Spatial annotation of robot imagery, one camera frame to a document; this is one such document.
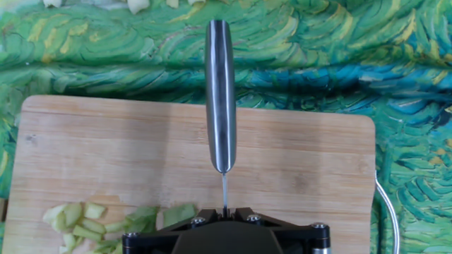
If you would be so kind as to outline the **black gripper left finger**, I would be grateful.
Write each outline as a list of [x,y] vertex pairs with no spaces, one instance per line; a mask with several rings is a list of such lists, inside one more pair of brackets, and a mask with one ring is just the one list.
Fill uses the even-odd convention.
[[166,226],[153,233],[125,233],[121,238],[123,254],[151,254],[151,253],[184,253],[177,250],[177,242],[183,233],[192,229],[219,222],[224,217],[221,210],[200,210],[192,218],[184,219],[171,226]]

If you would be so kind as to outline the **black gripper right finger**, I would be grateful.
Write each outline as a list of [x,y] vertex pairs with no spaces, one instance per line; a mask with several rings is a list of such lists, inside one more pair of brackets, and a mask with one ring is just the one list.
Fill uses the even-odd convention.
[[227,219],[270,229],[283,253],[331,254],[330,227],[323,222],[296,225],[252,209],[228,209]]

